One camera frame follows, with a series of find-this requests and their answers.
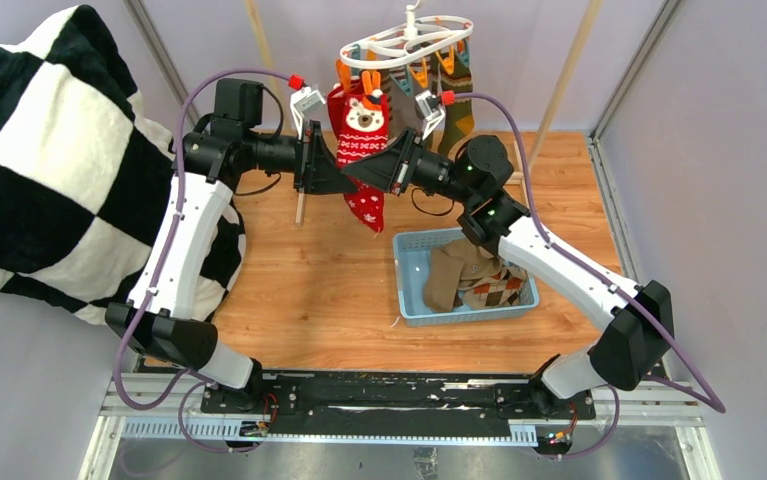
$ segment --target checkered pillow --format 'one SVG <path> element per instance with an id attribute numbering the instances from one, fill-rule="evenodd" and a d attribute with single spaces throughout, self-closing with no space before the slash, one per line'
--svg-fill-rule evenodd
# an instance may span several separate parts
<path id="1" fill-rule="evenodd" d="M 171 189 L 171 134 L 142 97 L 97 12 L 48 18 L 0 45 L 0 292 L 94 324 L 126 302 Z M 238 275 L 242 218 L 227 205 L 197 284 L 208 320 Z"/>

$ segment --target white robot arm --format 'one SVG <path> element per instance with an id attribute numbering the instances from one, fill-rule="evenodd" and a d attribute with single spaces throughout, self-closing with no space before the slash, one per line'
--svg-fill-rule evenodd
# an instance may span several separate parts
<path id="1" fill-rule="evenodd" d="M 268 175 L 290 173 L 294 175 L 295 189 L 312 195 L 356 191 L 327 150 L 320 124 L 304 120 L 307 111 L 323 105 L 320 92 L 303 86 L 292 95 L 292 120 L 298 131 L 298 136 L 293 137 L 252 130 L 262 120 L 263 91 L 259 82 L 230 78 L 218 81 L 209 132 L 191 132 L 183 139 L 186 195 L 182 212 L 175 205 L 175 176 L 144 274 L 129 293 L 127 303 L 112 303 L 106 313 L 107 324 L 124 337 L 136 317 L 137 306 L 147 301 L 130 347 L 218 382 L 237 392 L 242 404 L 245 399 L 251 404 L 259 401 L 262 366 L 218 340 L 214 325 L 192 319 L 196 281 L 212 232 L 231 202 L 241 175 L 249 170 L 263 170 Z M 151 287 L 175 217 L 180 220 L 174 240 L 165 254 L 158 282 Z"/>
<path id="2" fill-rule="evenodd" d="M 669 346 L 618 294 L 619 289 L 633 292 L 634 299 L 673 334 L 668 290 L 657 282 L 638 285 L 587 258 L 544 227 L 540 231 L 530 211 L 504 191 L 513 169 L 497 137 L 470 139 L 455 161 L 426 149 L 423 137 L 422 132 L 407 130 L 386 150 L 342 171 L 395 195 L 414 184 L 429 194 L 461 203 L 464 211 L 457 221 L 472 243 L 544 280 L 602 332 L 594 344 L 551 358 L 531 377 L 530 400 L 540 410 L 566 408 L 565 399 L 605 384 L 634 389 Z M 581 265 L 603 278 L 592 276 Z"/>

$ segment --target red christmas sock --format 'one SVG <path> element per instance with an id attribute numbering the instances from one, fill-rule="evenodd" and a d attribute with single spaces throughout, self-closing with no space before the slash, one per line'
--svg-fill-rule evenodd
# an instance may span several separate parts
<path id="1" fill-rule="evenodd" d="M 370 81 L 365 82 L 363 78 L 367 94 L 345 96 L 339 148 L 336 152 L 336 165 L 340 168 L 386 148 L 389 106 L 386 96 L 379 89 L 379 78 L 379 74 L 376 75 L 376 85 Z M 357 186 L 357 193 L 346 194 L 345 202 L 360 222 L 380 233 L 383 231 L 384 193 L 357 180 L 352 181 Z"/>
<path id="2" fill-rule="evenodd" d="M 359 93 L 362 93 L 362 83 L 360 83 L 358 77 L 353 77 L 351 78 L 351 87 L 348 94 Z M 333 90 L 327 94 L 327 116 L 330 117 L 330 128 L 333 129 L 333 134 L 336 135 L 336 138 L 339 138 L 342 123 L 345 121 L 346 103 L 345 89 L 341 83 L 337 83 Z"/>

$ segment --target sock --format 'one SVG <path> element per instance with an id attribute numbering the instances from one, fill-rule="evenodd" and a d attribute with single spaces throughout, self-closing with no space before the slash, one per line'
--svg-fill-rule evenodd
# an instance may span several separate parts
<path id="1" fill-rule="evenodd" d="M 364 94 L 345 95 L 342 124 L 339 129 L 339 148 L 336 151 L 336 165 L 344 165 L 386 148 L 389 131 L 389 107 L 382 91 L 379 96 Z M 357 186 L 357 193 L 345 194 L 345 202 L 360 222 L 376 233 L 383 231 L 383 196 L 380 190 L 351 179 Z"/>
<path id="2" fill-rule="evenodd" d="M 413 95 L 407 95 L 391 78 L 403 80 L 409 76 L 409 73 L 404 68 L 395 68 L 383 75 L 384 80 L 381 83 L 381 89 L 383 93 L 388 95 L 390 112 L 389 139 L 397 138 L 407 128 L 421 130 L 422 119 L 418 116 L 418 111 L 415 108 L 415 92 L 413 91 Z"/>
<path id="3" fill-rule="evenodd" d="M 467 290 L 462 300 L 474 310 L 514 307 L 521 304 L 521 287 L 526 281 L 526 272 L 505 266 L 497 274 Z"/>
<path id="4" fill-rule="evenodd" d="M 439 248 L 430 250 L 430 276 L 424 284 L 424 304 L 436 313 L 450 312 L 457 305 L 457 282 L 465 262 Z"/>
<path id="5" fill-rule="evenodd" d="M 471 69 L 458 57 L 454 58 L 453 74 L 449 75 L 444 68 L 434 70 L 439 72 L 442 90 L 453 90 L 455 93 L 473 91 Z M 474 115 L 471 112 L 471 99 L 456 100 L 445 108 L 445 132 L 442 134 L 437 153 L 447 157 L 454 145 L 474 130 Z"/>
<path id="6" fill-rule="evenodd" d="M 348 94 L 362 93 L 362 83 L 359 77 L 351 77 L 351 89 Z M 339 138 L 342 129 L 342 123 L 345 119 L 345 91 L 342 84 L 337 83 L 333 90 L 327 94 L 327 116 L 330 118 L 330 128 L 333 129 L 333 135 Z"/>

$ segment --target red connector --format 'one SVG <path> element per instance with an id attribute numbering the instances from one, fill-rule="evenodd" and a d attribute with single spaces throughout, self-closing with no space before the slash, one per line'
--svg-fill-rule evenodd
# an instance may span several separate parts
<path id="1" fill-rule="evenodd" d="M 289 86 L 292 87 L 292 90 L 300 90 L 304 86 L 304 79 L 303 77 L 300 77 L 298 75 L 292 75 L 289 78 Z"/>
<path id="2" fill-rule="evenodd" d="M 453 90 L 445 90 L 442 92 L 442 105 L 448 106 L 452 103 L 454 103 L 454 91 Z"/>

